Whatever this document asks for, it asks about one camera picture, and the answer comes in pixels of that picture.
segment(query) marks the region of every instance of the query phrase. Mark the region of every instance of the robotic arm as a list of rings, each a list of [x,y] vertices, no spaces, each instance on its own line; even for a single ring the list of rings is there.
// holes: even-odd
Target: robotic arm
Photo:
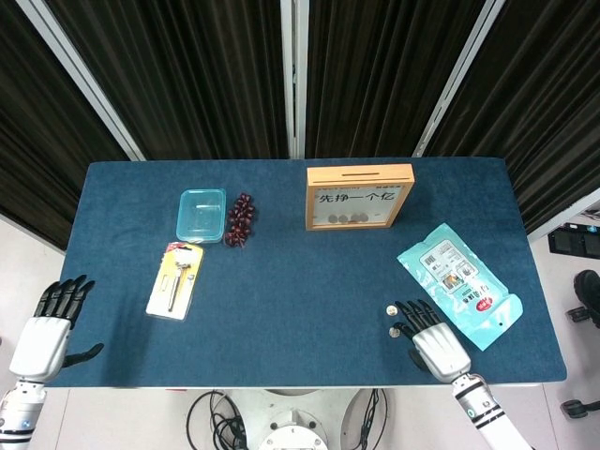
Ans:
[[[411,324],[394,324],[414,343],[416,350],[409,351],[411,359],[440,382],[454,386],[454,397],[492,450],[532,450],[492,396],[486,381],[469,373],[471,358],[450,327],[430,305],[423,300],[419,303],[421,307],[414,302],[408,302],[408,306],[396,302]]]
[[[44,384],[61,368],[89,361],[104,344],[66,356],[68,336],[94,281],[82,275],[55,282],[41,295],[17,344],[9,370],[18,377],[0,403],[0,450],[24,450],[29,445],[46,399]]]

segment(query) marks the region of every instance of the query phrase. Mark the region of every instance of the blue felt surface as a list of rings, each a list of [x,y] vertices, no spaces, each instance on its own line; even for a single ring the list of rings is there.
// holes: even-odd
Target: blue felt surface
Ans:
[[[93,361],[56,386],[376,386],[429,384],[391,339],[385,307],[425,292],[396,260],[447,222],[517,294],[521,319],[485,352],[457,335],[472,369],[493,383],[566,376],[504,163],[494,158],[412,159],[416,184],[391,229],[305,231],[306,166],[402,158],[107,162],[85,181],[62,279],[97,281],[69,351],[96,342]],[[180,194],[242,192],[259,220],[244,249],[205,246],[184,322],[145,314],[161,255],[176,240]]]

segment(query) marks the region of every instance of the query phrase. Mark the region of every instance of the wooden box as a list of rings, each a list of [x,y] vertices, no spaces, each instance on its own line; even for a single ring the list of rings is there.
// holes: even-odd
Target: wooden box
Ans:
[[[307,168],[307,230],[392,226],[414,184],[411,164]]]

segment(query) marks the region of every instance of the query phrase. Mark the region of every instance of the gray floor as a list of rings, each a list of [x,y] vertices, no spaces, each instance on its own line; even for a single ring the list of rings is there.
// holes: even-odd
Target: gray floor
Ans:
[[[592,450],[600,442],[600,412],[566,419],[559,405],[570,398],[600,399],[600,331],[590,322],[575,325],[564,312],[578,305],[572,279],[578,271],[600,272],[600,261],[553,255],[542,239],[532,245],[564,361],[566,382],[494,386],[494,393],[529,442],[538,449]],[[58,278],[63,257],[0,221],[0,391],[13,377],[8,363],[15,341],[40,293]],[[201,391],[162,389],[53,389],[31,449],[186,449],[185,417]],[[403,387],[388,391],[390,418],[381,449],[485,449],[458,409],[448,387]],[[357,440],[366,395],[346,418],[342,443]],[[212,448],[205,409],[193,416],[192,436]]]

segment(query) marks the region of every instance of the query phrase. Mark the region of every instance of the plastic bag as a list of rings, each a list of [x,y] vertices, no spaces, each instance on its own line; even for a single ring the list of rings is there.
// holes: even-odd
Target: plastic bag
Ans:
[[[520,299],[445,223],[397,259],[480,350],[523,313]]]

